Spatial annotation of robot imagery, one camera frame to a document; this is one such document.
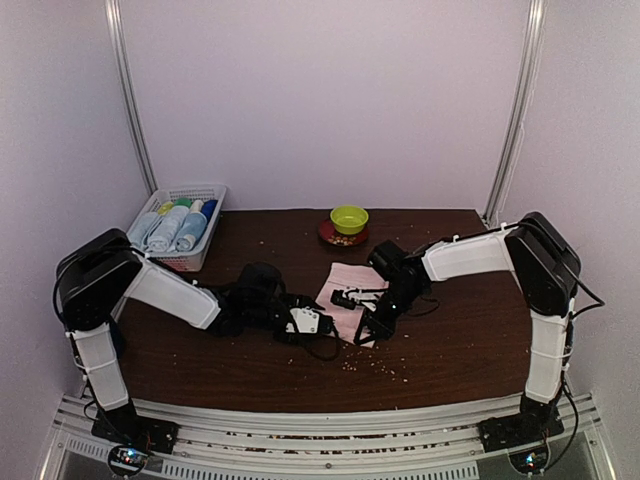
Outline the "pink towel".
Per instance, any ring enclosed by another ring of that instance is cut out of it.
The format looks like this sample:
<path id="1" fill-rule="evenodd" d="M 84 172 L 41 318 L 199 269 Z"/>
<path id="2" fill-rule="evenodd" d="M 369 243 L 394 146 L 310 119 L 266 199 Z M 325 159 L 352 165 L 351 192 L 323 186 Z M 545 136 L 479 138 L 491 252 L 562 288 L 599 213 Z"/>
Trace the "pink towel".
<path id="1" fill-rule="evenodd" d="M 334 305 L 331 295 L 335 290 L 347 292 L 353 289 L 384 289 L 387 286 L 388 283 L 371 267 L 334 262 L 316 302 L 324 308 L 326 315 L 333 318 L 340 339 L 353 344 L 365 308 L 357 306 L 350 310 Z"/>

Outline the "red floral plate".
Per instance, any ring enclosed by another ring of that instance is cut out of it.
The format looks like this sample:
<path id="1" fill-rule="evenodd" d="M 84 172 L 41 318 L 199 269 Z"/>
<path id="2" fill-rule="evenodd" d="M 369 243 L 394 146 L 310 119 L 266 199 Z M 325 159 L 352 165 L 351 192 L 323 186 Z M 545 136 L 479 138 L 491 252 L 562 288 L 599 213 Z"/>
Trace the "red floral plate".
<path id="1" fill-rule="evenodd" d="M 326 243 L 338 247 L 354 247 L 363 244 L 369 237 L 369 228 L 365 227 L 357 234 L 343 234 L 335 229 L 329 218 L 318 226 L 318 235 Z"/>

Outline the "blue polka dot towel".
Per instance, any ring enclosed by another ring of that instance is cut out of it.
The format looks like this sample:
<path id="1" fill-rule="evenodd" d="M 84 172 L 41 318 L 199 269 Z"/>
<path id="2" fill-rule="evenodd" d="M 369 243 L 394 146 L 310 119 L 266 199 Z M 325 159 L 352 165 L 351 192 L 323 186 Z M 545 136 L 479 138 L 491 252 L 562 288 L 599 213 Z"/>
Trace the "blue polka dot towel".
<path id="1" fill-rule="evenodd" d="M 178 252 L 189 252 L 199 242 L 208 224 L 207 217 L 201 212 L 189 213 L 177 233 L 174 245 Z"/>

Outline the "green plastic bowl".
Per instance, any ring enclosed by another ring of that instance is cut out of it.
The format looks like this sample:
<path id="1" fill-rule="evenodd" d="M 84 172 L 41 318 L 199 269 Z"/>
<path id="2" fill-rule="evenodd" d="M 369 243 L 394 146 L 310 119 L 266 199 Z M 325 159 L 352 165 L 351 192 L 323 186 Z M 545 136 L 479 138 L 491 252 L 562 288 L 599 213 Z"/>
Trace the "green plastic bowl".
<path id="1" fill-rule="evenodd" d="M 342 205 L 330 212 L 330 221 L 335 230 L 344 235 L 360 233 L 369 221 L 369 213 L 359 206 Z"/>

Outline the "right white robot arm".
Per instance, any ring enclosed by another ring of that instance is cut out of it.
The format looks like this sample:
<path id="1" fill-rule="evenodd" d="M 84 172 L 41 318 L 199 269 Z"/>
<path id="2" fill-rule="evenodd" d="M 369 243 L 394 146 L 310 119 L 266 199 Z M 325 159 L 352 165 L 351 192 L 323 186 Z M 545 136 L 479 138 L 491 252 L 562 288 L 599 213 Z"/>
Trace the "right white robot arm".
<path id="1" fill-rule="evenodd" d="M 513 448 L 563 432 L 557 403 L 566 393 L 573 322 L 580 314 L 575 299 L 586 287 L 577 253 L 543 214 L 531 212 L 517 223 L 454 235 L 412 252 L 388 240 L 374 248 L 368 263 L 388 286 L 364 310 L 354 336 L 357 345 L 390 338 L 398 318 L 435 282 L 512 273 L 532 321 L 529 373 L 518 413 L 479 423 L 483 448 Z"/>

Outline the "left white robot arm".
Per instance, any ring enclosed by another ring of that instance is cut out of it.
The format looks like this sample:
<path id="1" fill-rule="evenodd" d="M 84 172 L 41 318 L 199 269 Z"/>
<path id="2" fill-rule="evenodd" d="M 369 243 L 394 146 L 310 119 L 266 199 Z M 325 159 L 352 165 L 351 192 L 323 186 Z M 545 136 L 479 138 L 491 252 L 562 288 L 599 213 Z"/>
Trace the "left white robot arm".
<path id="1" fill-rule="evenodd" d="M 283 290 L 278 272 L 253 266 L 249 273 L 226 290 L 202 287 L 142 253 L 119 229 L 60 261 L 53 292 L 57 314 L 104 425 L 121 443 L 137 442 L 144 424 L 120 368 L 117 308 L 141 303 L 216 337 L 237 336 L 252 324 L 303 333 L 309 310 Z"/>

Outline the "dark blue rolled towel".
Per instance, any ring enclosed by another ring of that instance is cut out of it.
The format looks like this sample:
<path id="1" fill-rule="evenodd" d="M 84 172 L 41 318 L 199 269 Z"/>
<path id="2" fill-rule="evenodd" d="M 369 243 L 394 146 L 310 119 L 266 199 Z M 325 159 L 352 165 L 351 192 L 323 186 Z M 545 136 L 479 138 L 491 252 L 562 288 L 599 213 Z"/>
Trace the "dark blue rolled towel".
<path id="1" fill-rule="evenodd" d="M 216 199 L 211 199 L 203 203 L 200 212 L 210 220 L 216 210 L 218 201 Z"/>

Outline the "white plastic basket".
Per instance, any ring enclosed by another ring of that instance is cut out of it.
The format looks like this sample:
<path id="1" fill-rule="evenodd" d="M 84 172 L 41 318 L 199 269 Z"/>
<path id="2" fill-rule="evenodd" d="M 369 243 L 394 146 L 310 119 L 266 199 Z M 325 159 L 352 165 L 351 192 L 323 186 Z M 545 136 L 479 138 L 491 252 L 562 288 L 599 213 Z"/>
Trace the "white plastic basket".
<path id="1" fill-rule="evenodd" d="M 177 271 L 198 272 L 221 215 L 227 187 L 183 186 L 155 191 L 126 232 L 134 248 Z"/>

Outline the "white rolled towel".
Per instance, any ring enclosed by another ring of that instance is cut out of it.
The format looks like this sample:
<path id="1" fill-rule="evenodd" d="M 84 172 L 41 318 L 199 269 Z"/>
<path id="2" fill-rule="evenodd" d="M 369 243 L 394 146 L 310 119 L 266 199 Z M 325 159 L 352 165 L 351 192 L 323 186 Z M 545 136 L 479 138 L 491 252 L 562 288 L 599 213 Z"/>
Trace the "white rolled towel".
<path id="1" fill-rule="evenodd" d="M 192 202 L 192 204 L 191 204 L 191 206 L 190 206 L 189 211 L 190 211 L 191 213 L 197 213 L 197 212 L 200 212 L 200 211 L 201 211 L 201 209 L 202 209 L 202 207 L 203 207 L 203 205 L 204 205 L 204 202 L 203 202 L 202 200 L 200 200 L 200 199 L 196 199 L 196 200 L 194 200 L 194 201 Z"/>

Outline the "light blue rolled towel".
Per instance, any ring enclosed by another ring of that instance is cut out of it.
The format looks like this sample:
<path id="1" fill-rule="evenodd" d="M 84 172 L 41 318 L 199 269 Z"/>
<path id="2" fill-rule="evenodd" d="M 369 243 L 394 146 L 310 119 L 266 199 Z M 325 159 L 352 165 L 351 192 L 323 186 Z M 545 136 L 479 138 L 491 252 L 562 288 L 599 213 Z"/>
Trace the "light blue rolled towel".
<path id="1" fill-rule="evenodd" d="M 188 214 L 189 208 L 184 206 L 173 206 L 163 216 L 158 215 L 156 211 L 146 212 L 128 230 L 128 240 L 134 247 L 146 252 L 165 252 Z"/>

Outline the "green rolled towel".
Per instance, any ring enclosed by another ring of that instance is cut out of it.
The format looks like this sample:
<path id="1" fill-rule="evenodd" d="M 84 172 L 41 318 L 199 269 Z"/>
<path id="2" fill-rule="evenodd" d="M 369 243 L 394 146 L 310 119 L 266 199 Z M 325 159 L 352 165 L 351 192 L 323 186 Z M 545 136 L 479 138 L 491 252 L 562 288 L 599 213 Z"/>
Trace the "green rolled towel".
<path id="1" fill-rule="evenodd" d="M 193 201 L 189 198 L 179 198 L 174 202 L 175 206 L 184 206 L 190 208 L 193 204 Z"/>

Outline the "yellow rolled towel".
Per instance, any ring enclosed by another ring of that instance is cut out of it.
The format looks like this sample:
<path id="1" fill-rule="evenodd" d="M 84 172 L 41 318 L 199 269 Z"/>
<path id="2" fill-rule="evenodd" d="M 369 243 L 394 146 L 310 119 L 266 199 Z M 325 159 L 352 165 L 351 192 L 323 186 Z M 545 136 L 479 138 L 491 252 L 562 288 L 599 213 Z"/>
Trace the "yellow rolled towel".
<path id="1" fill-rule="evenodd" d="M 174 203 L 171 201 L 165 202 L 163 203 L 158 210 L 156 211 L 156 213 L 160 216 L 166 215 L 174 206 Z"/>

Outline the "dark blue mug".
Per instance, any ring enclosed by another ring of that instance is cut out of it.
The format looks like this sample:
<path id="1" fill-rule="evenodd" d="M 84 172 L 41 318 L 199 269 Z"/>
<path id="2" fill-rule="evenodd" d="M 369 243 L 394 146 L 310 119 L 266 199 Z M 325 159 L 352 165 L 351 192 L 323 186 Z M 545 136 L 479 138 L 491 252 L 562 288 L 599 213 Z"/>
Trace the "dark blue mug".
<path id="1" fill-rule="evenodd" d="M 111 319 L 109 322 L 112 343 L 116 352 L 116 357 L 121 359 L 127 348 L 127 342 L 122 334 L 119 325 Z"/>

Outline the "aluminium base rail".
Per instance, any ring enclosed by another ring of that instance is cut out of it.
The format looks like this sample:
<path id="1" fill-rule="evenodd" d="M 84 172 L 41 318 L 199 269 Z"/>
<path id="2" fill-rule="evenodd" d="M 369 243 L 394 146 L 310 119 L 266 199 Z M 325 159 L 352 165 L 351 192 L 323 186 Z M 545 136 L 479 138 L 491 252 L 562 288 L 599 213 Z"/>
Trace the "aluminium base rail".
<path id="1" fill-rule="evenodd" d="M 170 454 L 133 479 L 622 479 L 590 394 L 574 397 L 579 427 L 544 475 L 511 465 L 515 449 L 486 452 L 477 424 L 516 413 L 517 395 L 437 407 L 364 413 L 251 413 L 135 400 L 146 416 L 175 422 Z M 88 393 L 62 397 L 35 479 L 118 479 L 112 443 L 91 435 Z"/>

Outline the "right aluminium frame post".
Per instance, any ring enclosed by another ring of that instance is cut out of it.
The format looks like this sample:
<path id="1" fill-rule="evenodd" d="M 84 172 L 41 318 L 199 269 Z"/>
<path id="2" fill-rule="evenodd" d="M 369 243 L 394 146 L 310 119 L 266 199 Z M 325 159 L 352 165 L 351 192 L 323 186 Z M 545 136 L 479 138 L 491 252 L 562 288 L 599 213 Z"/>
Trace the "right aluminium frame post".
<path id="1" fill-rule="evenodd" d="M 487 226 L 494 226 L 500 223 L 499 217 L 506 204 L 511 182 L 514 178 L 525 136 L 524 127 L 526 114 L 534 95 L 539 69 L 547 4 L 548 2 L 543 0 L 529 2 L 527 24 L 511 113 L 494 181 L 482 216 Z"/>

